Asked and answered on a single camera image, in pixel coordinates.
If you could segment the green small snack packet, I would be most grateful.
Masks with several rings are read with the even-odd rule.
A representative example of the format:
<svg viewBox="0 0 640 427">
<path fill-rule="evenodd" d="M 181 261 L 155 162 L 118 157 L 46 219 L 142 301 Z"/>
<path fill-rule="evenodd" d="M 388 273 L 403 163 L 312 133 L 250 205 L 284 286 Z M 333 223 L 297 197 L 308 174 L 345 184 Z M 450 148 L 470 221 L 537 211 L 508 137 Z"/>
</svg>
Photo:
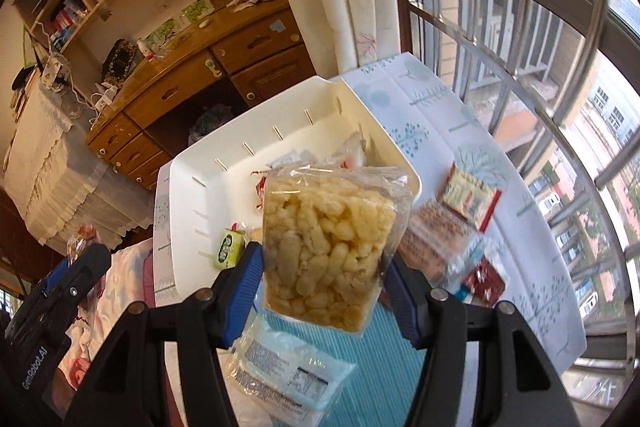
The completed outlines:
<svg viewBox="0 0 640 427">
<path fill-rule="evenodd" d="M 224 237 L 214 257 L 215 267 L 219 270 L 234 268 L 245 249 L 243 230 L 225 229 Z"/>
</svg>

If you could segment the dark red snowflake snack packet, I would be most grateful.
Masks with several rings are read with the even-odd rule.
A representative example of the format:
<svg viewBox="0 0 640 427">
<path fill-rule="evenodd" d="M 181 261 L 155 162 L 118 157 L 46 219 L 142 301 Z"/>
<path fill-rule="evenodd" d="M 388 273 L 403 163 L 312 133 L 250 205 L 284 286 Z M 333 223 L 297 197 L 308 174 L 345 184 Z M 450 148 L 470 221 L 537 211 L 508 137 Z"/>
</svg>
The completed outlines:
<svg viewBox="0 0 640 427">
<path fill-rule="evenodd" d="M 483 256 L 465 277 L 460 289 L 465 296 L 470 296 L 483 306 L 492 308 L 506 289 L 506 281 L 495 265 Z"/>
</svg>

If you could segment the white clear rice cake bag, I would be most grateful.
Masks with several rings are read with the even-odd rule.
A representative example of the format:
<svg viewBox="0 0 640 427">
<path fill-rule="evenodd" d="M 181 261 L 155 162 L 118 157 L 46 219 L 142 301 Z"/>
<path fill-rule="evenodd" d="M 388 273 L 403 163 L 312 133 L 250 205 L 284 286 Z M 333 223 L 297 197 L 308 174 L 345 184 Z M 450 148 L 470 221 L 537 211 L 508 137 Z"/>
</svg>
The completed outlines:
<svg viewBox="0 0 640 427">
<path fill-rule="evenodd" d="M 355 369 L 257 315 L 235 341 L 224 377 L 286 425 L 318 426 Z"/>
</svg>

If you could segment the large clear printed cake pack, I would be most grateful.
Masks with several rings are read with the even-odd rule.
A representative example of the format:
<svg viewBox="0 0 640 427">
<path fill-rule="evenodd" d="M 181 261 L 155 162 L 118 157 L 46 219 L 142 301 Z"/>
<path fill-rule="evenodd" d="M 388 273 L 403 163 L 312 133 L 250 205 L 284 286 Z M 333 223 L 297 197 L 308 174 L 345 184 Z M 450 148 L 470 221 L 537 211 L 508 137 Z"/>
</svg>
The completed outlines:
<svg viewBox="0 0 640 427">
<path fill-rule="evenodd" d="M 432 286 L 457 284 L 473 268 L 480 232 L 432 199 L 411 213 L 397 252 Z"/>
</svg>

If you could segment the puffed corn snack bag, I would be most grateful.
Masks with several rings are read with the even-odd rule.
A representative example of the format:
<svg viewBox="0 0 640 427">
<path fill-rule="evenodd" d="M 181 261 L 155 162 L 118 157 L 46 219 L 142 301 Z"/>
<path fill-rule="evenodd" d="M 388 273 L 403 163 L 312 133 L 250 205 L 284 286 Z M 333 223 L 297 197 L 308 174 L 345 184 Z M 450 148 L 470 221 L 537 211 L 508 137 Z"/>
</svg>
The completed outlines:
<svg viewBox="0 0 640 427">
<path fill-rule="evenodd" d="M 269 171 L 262 201 L 265 308 L 361 333 L 408 225 L 409 181 L 401 167 L 292 164 Z"/>
</svg>

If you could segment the blue foil snack packet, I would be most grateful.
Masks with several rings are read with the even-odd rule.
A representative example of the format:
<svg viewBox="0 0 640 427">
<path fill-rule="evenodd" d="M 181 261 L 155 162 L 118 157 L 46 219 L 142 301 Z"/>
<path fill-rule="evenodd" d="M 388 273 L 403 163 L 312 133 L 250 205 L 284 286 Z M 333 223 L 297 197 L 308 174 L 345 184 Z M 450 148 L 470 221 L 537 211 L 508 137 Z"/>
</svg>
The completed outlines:
<svg viewBox="0 0 640 427">
<path fill-rule="evenodd" d="M 458 289 L 454 292 L 454 297 L 456 297 L 462 303 L 472 303 L 473 301 L 472 287 L 467 283 L 461 283 Z"/>
</svg>

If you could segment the yellow rice cracker bag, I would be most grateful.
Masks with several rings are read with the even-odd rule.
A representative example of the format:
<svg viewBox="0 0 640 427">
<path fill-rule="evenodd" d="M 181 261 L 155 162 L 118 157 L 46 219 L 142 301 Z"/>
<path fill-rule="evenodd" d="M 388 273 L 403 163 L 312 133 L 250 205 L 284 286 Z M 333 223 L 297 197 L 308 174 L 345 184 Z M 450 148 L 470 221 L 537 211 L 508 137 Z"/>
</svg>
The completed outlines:
<svg viewBox="0 0 640 427">
<path fill-rule="evenodd" d="M 252 242 L 262 243 L 262 228 L 254 228 L 250 231 L 250 240 Z"/>
</svg>

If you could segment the nut candy clear packet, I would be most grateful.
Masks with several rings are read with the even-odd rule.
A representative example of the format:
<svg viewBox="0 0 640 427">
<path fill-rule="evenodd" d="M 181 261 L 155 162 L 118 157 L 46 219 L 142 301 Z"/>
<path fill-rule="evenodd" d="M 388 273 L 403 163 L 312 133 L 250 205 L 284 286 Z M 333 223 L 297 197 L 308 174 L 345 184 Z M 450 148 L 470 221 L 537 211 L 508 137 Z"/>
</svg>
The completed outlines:
<svg viewBox="0 0 640 427">
<path fill-rule="evenodd" d="M 255 208 L 262 210 L 265 200 L 265 186 L 267 182 L 268 170 L 254 170 L 250 173 L 256 179 L 255 192 L 257 195 L 257 202 Z"/>
</svg>

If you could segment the white power strip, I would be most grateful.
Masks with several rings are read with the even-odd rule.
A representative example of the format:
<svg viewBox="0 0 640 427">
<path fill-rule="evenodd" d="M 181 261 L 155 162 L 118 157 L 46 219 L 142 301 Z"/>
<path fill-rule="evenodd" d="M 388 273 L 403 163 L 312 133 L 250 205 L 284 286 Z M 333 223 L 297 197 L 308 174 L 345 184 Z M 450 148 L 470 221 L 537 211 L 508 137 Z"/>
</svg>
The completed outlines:
<svg viewBox="0 0 640 427">
<path fill-rule="evenodd" d="M 116 94 L 119 91 L 119 87 L 108 82 L 102 82 L 96 84 L 96 92 L 90 96 L 90 102 L 93 108 L 98 112 L 113 103 Z"/>
</svg>

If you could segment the beige red edged snack packet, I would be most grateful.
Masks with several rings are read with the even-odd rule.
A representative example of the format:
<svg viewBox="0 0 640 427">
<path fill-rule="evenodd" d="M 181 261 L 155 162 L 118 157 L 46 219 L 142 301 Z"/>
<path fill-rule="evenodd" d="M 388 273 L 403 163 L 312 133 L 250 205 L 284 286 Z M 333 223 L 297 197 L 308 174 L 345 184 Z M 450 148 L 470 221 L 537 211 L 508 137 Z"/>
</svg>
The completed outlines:
<svg viewBox="0 0 640 427">
<path fill-rule="evenodd" d="M 437 200 L 477 232 L 485 233 L 501 195 L 501 190 L 491 187 L 454 162 Z"/>
</svg>

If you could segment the plastic bag under desk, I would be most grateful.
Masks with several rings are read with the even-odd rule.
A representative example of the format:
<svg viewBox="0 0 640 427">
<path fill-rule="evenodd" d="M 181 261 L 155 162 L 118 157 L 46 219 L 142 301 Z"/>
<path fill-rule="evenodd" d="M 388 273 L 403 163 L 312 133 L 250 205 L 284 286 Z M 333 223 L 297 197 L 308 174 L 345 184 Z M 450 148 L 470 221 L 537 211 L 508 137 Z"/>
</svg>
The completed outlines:
<svg viewBox="0 0 640 427">
<path fill-rule="evenodd" d="M 189 131 L 188 144 L 192 145 L 205 138 L 210 132 L 217 130 L 219 127 L 227 124 L 233 119 L 231 107 L 224 104 L 217 104 L 207 109 L 204 114 L 198 117 L 195 124 Z"/>
</svg>

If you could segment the black patterned pouch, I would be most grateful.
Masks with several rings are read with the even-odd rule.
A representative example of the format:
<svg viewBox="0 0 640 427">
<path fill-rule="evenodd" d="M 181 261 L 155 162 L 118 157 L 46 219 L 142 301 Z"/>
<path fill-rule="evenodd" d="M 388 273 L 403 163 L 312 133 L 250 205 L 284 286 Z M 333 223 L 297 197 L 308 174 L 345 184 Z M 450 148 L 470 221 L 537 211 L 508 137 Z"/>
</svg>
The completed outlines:
<svg viewBox="0 0 640 427">
<path fill-rule="evenodd" d="M 138 48 L 126 39 L 118 39 L 102 64 L 101 81 L 121 86 L 130 74 Z"/>
</svg>

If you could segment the small white red bottle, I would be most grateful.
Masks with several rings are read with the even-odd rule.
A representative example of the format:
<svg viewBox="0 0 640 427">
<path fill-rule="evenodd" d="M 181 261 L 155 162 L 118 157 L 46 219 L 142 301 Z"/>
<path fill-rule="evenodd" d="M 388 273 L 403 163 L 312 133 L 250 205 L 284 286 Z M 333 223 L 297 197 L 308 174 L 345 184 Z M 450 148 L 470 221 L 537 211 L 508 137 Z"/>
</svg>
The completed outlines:
<svg viewBox="0 0 640 427">
<path fill-rule="evenodd" d="M 149 62 L 154 60 L 154 57 L 155 57 L 154 52 L 146 44 L 146 42 L 143 39 L 138 39 L 137 40 L 137 46 L 138 46 L 140 52 L 142 53 L 142 55 L 144 56 L 145 60 L 147 60 Z"/>
</svg>

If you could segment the wooden desk with drawers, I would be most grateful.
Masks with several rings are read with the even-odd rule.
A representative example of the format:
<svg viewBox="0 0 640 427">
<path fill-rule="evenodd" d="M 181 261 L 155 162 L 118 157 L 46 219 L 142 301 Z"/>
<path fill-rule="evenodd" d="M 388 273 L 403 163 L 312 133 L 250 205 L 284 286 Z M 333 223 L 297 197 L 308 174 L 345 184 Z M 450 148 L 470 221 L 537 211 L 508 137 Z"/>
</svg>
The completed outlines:
<svg viewBox="0 0 640 427">
<path fill-rule="evenodd" d="M 223 9 L 192 26 L 163 60 L 127 78 L 87 136 L 91 152 L 137 184 L 189 145 L 196 122 L 217 105 L 239 116 L 314 75 L 288 0 Z"/>
</svg>

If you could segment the metal window guard bars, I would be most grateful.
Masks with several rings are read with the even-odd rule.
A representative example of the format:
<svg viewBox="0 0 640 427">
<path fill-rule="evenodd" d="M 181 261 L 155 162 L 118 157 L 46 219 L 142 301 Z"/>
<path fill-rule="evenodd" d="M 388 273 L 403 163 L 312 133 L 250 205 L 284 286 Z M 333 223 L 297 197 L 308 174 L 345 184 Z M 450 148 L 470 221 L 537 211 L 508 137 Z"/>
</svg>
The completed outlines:
<svg viewBox="0 0 640 427">
<path fill-rule="evenodd" d="M 399 0 L 402 41 L 533 194 L 588 364 L 639 367 L 639 1 Z"/>
</svg>

